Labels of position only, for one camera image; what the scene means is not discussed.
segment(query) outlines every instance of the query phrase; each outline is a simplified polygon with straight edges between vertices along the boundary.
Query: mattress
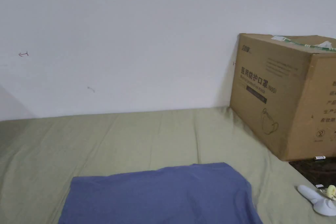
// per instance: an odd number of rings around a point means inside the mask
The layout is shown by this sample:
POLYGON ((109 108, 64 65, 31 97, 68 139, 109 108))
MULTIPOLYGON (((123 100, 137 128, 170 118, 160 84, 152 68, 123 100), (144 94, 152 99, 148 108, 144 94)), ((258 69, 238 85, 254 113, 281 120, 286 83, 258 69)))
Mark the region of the mattress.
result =
POLYGON ((57 223, 74 176, 225 162, 252 185, 264 223, 336 223, 296 190, 314 188, 229 108, 0 122, 0 223, 57 223))

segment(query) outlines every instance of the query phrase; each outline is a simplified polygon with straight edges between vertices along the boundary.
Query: cardboard box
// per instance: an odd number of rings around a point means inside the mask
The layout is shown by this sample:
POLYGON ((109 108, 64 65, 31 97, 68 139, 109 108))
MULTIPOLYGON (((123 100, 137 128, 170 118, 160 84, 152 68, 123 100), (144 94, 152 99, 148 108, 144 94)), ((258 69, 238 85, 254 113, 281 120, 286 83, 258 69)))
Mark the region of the cardboard box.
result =
POLYGON ((240 34, 230 106, 281 160, 336 156, 336 40, 285 38, 240 34))

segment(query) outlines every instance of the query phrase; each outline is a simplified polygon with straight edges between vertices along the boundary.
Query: blue t-shirt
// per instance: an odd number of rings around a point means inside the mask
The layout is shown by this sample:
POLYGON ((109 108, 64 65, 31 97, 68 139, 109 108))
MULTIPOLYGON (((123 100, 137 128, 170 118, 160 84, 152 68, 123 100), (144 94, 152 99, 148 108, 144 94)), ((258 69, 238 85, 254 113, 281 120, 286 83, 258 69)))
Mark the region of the blue t-shirt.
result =
POLYGON ((262 223, 251 185, 225 163, 74 177, 59 224, 262 223))

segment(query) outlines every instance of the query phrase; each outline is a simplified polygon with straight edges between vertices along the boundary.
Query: pencil mark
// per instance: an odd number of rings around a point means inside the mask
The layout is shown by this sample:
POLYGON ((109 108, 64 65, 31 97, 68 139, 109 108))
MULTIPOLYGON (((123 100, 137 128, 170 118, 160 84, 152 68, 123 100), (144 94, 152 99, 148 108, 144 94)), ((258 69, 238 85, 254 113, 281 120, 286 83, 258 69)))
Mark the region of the pencil mark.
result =
POLYGON ((29 56, 29 55, 28 55, 28 51, 26 51, 26 53, 19 53, 19 56, 23 57, 23 55, 27 55, 27 56, 29 56))
POLYGON ((91 89, 93 93, 96 93, 96 91, 92 87, 87 86, 87 89, 91 89))

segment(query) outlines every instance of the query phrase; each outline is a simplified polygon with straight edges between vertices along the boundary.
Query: mask illustration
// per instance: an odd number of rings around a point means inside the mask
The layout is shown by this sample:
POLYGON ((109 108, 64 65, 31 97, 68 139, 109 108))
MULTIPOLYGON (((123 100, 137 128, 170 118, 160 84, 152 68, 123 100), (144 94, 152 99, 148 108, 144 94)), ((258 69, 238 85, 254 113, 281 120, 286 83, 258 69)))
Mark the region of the mask illustration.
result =
POLYGON ((266 135, 270 135, 276 131, 279 127, 279 124, 273 120, 273 118, 268 114, 266 108, 262 110, 261 114, 262 120, 262 130, 266 135))

